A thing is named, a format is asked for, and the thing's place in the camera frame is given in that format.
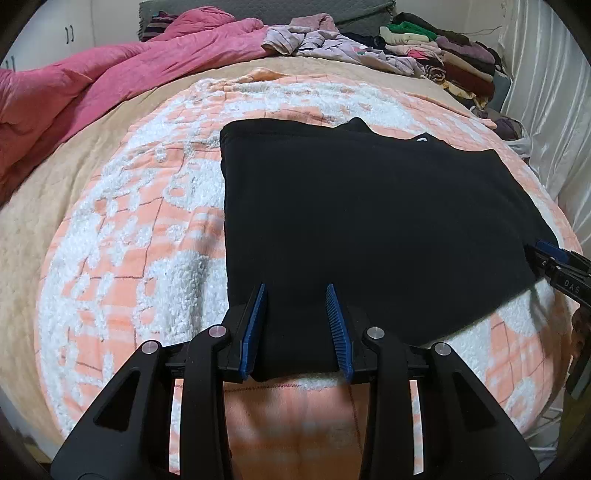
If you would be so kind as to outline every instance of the white cabinet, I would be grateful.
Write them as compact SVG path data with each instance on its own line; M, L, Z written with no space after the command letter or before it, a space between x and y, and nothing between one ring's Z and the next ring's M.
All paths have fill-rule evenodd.
M94 46L90 0L48 0L22 29L2 67L44 67Z
M140 1L144 0L92 0L97 47L138 41Z

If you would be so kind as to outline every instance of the black folded garment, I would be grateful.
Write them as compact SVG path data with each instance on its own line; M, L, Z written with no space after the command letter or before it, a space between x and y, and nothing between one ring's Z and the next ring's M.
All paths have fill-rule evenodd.
M456 57L460 57L462 60L472 65L476 70L480 70L481 72L487 73L488 75L495 75L496 68L493 63L486 63L482 60L469 57L468 55L460 55L458 52L454 50L449 50L448 48L442 48L442 50L446 50L449 53L453 53Z
M359 35L353 32L345 32L341 33L341 35L344 35L357 43L361 43L366 47L375 48L376 50L383 50L386 47L386 41L379 35L372 37L371 35Z
M470 108L472 108L473 106L475 106L476 104L474 103L474 100L469 100L467 98L462 98L462 97L458 97L457 95L454 95L453 93L448 92L456 101L458 101L459 103L461 103L463 106L465 106L468 110Z
M476 43L478 43L481 47L483 47L483 48L487 49L489 52L491 52L491 55L495 58L495 70L498 70L501 73L505 73L505 70L503 69L503 62L501 60L500 55L497 53L497 51L494 48L487 47L482 42L477 41Z
M268 287L257 380L337 370L325 292L422 345L493 312L536 277L524 245L557 245L494 150L274 119L220 133L228 300Z

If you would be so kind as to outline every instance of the folded clothes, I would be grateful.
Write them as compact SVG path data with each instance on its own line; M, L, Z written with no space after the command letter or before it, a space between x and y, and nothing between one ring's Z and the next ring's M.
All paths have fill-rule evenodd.
M435 40L437 38L436 33L410 22L402 22L398 25L390 24L388 25L388 29L392 33L416 33L417 35L425 35L429 40Z
M449 50L448 48L442 48L441 50L453 53L456 57L472 65L476 70L480 70L481 72L487 73L488 75L494 76L496 72L496 68L492 63L485 63L483 61L473 59L472 57L468 57L467 55L461 55L460 53L453 50Z
M275 25L269 27L262 46L282 55L344 61L398 75L419 76L425 73L415 59L387 55L382 50L366 47L328 30Z
M386 46L386 41L379 35L372 37L371 35L359 35L353 32L341 33L341 35L344 35L357 43L361 43L366 47L375 48L376 50L383 50Z
M445 63L446 79L456 85L475 93L477 96L492 98L495 94L495 84L462 70L453 63Z
M420 43L415 42L413 44L406 44L406 45L386 45L386 49L391 51L395 55L406 55L409 50L421 50L421 51L431 51L434 54L441 54L441 49L438 47L432 47L427 43Z
M480 45L482 48L487 49L489 52L491 52L491 55L495 58L495 68L498 72L502 72L505 73L505 70L503 69L503 62L501 60L500 55L497 53L497 51L494 48L490 48L487 47L486 45L484 45L484 43L481 43L479 41L476 42L478 45Z
M462 60L460 57L455 56L453 53L449 51L444 51L442 58L444 62L453 63L456 67L460 67L462 70L476 75L477 77L480 77L482 80L486 82L492 82L492 75L488 75L487 73L481 72L465 60Z
M464 100L473 100L476 98L476 94L472 92L467 92L463 88L454 85L453 83L445 80L441 84L442 88L446 90L449 94L453 95L454 97L463 98Z
M428 60L428 57L420 50L409 50L407 57L417 60Z
M330 32L338 32L335 21L329 14L316 14L310 17L292 18L290 25L294 27L308 27L312 30L328 30Z
M434 53L430 53L430 52L426 52L426 51L422 51L419 53L423 56L423 58L417 59L417 62L419 62L423 66L431 65L433 67L439 67L439 68L443 69L443 72L445 73L445 65L443 64L443 62L441 61L441 58L439 58L438 55L435 55Z
M437 35L443 35L444 37L449 38L449 40L451 40L454 43L457 43L458 45L469 45L470 44L470 39L467 36L461 35L459 33L455 33L455 32L449 31L449 30L441 30L439 28L436 28L433 25L431 25L429 22L424 21L421 17L418 17L413 14L402 12L402 13L396 15L396 17L394 17L392 19L392 23L394 25L399 25L402 22L414 23L415 25L418 25L419 27L424 28L425 30L432 31L433 33L436 33Z
M472 107L474 107L474 105L475 105L475 103L474 103L474 100L471 100L471 99L470 99L470 100L468 100L468 99L466 99L466 98L459 97L459 96L457 96L457 95L454 95L452 92L448 92L448 93L449 93L449 94L450 94L450 95L453 97L453 99L454 99L456 102L458 102L458 103L461 103L461 104L462 104L463 106L465 106L465 107L466 107L468 110L470 110L470 109L471 109Z
M408 40L429 41L429 38L425 35L417 35L416 33L392 33L388 27L380 27L379 36L382 37L388 45L404 45Z
M422 64L423 60L417 60L418 63ZM425 77L435 83L441 83L445 81L445 69L443 67L435 66L432 64L424 65Z
M457 45L453 42L450 42L446 37L442 37L441 35L437 37L436 41L439 48L444 50L466 55L468 57L472 57L473 59L490 63L492 65L495 64L495 58L492 56L491 52L473 42L470 42L469 45Z
M438 50L441 50L439 48L439 46L437 45L437 42L436 41L423 42L423 41L416 41L416 40L408 40L406 42L406 45L421 45L423 47L433 47L433 48L436 48Z

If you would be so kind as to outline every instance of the metal screw cap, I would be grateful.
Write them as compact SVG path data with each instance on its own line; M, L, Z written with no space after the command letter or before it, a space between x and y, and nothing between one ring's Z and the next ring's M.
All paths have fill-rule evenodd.
M368 328L368 337L373 338L374 340L380 340L380 338L384 338L386 333L380 327L370 327Z
M226 335L226 327L224 325L214 325L209 329L209 336L213 338L220 338Z
M158 350L158 343L153 340L149 340L142 345L142 352L146 355L152 355L156 350Z
M435 346L435 351L441 356L448 356L452 352L452 347L446 343L438 343Z

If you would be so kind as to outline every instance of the pink blanket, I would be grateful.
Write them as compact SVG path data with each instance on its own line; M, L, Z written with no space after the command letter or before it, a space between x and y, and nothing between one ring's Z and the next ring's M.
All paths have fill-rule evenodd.
M61 143L114 106L190 73L269 55L267 28L191 10L149 43L93 48L27 72L0 69L0 206Z

